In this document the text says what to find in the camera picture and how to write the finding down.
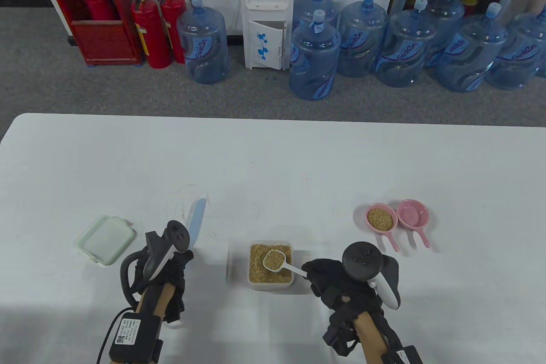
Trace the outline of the person's right hand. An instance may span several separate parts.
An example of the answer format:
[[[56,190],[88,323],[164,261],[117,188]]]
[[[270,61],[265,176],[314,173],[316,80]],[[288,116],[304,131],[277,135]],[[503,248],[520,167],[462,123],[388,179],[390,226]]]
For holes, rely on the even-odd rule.
[[[361,345],[367,364],[382,364],[390,346],[398,346],[382,309],[383,301],[366,282],[351,278],[341,261],[316,259],[302,266],[311,290],[333,313],[322,340],[340,356]]]

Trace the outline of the person's left hand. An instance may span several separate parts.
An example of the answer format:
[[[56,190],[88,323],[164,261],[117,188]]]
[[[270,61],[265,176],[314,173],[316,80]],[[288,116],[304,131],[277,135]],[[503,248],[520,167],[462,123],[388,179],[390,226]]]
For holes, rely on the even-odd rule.
[[[185,267],[189,261],[193,260],[194,254],[191,250],[185,253],[174,253],[172,259],[170,259],[162,271],[154,280],[144,280],[144,266],[148,261],[149,256],[141,257],[136,265],[134,272],[134,282],[130,287],[131,292],[134,294],[138,292],[142,294],[146,287],[151,284],[157,284],[162,286],[165,283],[175,286],[175,292],[166,307],[166,313],[163,321],[166,323],[172,323],[180,319],[180,314],[185,311],[185,304],[183,303],[183,294],[185,292]]]

